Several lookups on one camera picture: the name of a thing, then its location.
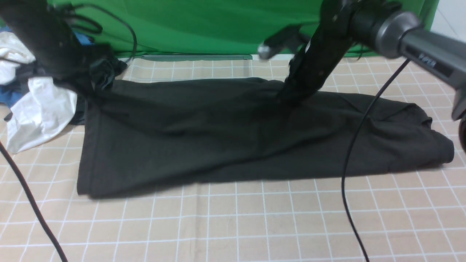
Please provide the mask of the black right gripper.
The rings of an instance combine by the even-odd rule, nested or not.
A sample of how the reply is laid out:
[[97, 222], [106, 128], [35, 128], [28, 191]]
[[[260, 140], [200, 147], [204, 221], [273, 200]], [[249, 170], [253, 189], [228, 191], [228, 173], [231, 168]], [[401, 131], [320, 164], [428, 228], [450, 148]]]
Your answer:
[[348, 22], [319, 25], [308, 44], [290, 62], [289, 75], [277, 98], [296, 106], [313, 96], [353, 46]]

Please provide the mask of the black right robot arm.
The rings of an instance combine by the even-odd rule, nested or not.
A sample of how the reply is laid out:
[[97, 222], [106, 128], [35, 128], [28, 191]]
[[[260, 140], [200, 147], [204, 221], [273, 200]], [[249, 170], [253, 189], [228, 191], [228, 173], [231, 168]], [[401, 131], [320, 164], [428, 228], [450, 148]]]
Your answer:
[[451, 117], [461, 121], [459, 139], [465, 148], [465, 43], [424, 29], [397, 1], [324, 0], [319, 26], [291, 61], [279, 99], [296, 104], [315, 94], [355, 43], [388, 59], [404, 57], [451, 86]]

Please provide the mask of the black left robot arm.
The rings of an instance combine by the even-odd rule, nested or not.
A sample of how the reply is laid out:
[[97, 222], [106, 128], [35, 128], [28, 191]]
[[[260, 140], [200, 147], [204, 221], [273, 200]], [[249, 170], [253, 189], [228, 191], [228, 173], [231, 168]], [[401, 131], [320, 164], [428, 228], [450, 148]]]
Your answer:
[[47, 1], [2, 0], [0, 14], [48, 76], [81, 95], [93, 93], [83, 46]]

